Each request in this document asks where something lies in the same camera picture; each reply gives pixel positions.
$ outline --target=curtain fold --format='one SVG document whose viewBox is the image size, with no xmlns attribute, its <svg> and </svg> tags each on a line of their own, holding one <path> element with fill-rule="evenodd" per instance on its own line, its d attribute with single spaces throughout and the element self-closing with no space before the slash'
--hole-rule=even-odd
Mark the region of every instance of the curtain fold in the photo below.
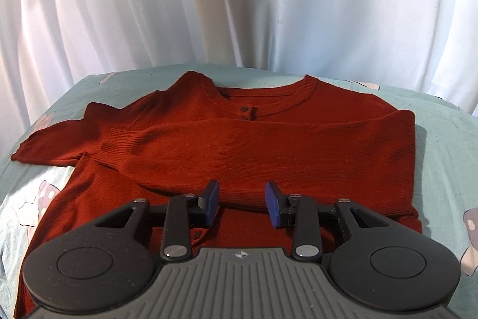
<svg viewBox="0 0 478 319">
<path fill-rule="evenodd" d="M 0 0 L 0 156 L 89 74 L 216 63 L 359 80 L 478 116 L 478 0 Z"/>
</svg>

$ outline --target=ribbed gray panel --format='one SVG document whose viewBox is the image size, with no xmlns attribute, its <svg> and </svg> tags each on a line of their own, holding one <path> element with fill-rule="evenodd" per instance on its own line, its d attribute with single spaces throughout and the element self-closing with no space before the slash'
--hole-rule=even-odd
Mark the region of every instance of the ribbed gray panel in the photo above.
<svg viewBox="0 0 478 319">
<path fill-rule="evenodd" d="M 43 308 L 31 319 L 67 319 Z M 386 314 L 349 301 L 322 269 L 282 249 L 201 249 L 167 264 L 153 285 L 126 305 L 81 319 L 457 319 L 446 308 Z"/>
</svg>

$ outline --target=sweater collar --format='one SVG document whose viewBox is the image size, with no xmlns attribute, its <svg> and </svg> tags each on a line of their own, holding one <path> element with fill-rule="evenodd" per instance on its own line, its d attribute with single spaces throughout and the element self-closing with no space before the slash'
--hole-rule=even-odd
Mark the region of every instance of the sweater collar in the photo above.
<svg viewBox="0 0 478 319">
<path fill-rule="evenodd" d="M 315 91 L 319 80 L 315 77 L 306 75 L 302 80 L 288 86 L 272 88 L 229 88 L 217 87 L 214 82 L 203 74 L 200 75 L 202 91 L 206 97 L 214 104 L 220 106 L 223 110 L 238 116 L 262 117 L 275 114 L 281 111 L 297 106 L 309 99 Z M 245 104 L 231 102 L 224 95 L 235 97 L 284 97 L 278 102 L 262 106 L 247 106 Z"/>
</svg>

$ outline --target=red cardigan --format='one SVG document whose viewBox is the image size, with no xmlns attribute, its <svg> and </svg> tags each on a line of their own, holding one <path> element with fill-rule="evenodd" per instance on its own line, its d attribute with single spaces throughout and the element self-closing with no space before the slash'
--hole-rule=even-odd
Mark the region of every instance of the red cardigan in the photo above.
<svg viewBox="0 0 478 319">
<path fill-rule="evenodd" d="M 237 89 L 189 71 L 123 109 L 90 103 L 83 119 L 33 133 L 11 159 L 76 167 L 27 254 L 134 198 L 164 204 L 210 179 L 220 181 L 223 207 L 209 231 L 192 232 L 195 247 L 289 249 L 291 238 L 265 212 L 268 180 L 322 203 L 348 197 L 421 232 L 412 206 L 414 114 L 311 76 Z M 323 239 L 333 250 L 331 235 Z M 158 229 L 151 250 L 160 240 Z M 15 317 L 33 308 L 21 278 Z"/>
</svg>

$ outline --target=sweater sleeve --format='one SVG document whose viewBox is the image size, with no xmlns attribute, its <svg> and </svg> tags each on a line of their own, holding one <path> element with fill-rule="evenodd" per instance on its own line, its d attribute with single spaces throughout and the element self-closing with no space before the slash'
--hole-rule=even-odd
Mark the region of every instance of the sweater sleeve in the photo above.
<svg viewBox="0 0 478 319">
<path fill-rule="evenodd" d="M 97 153 L 110 128 L 129 129 L 158 99 L 155 91 L 130 105 L 115 107 L 89 103 L 82 119 L 70 119 L 35 131 L 11 155 L 25 164 L 75 166 L 83 155 Z"/>
</svg>

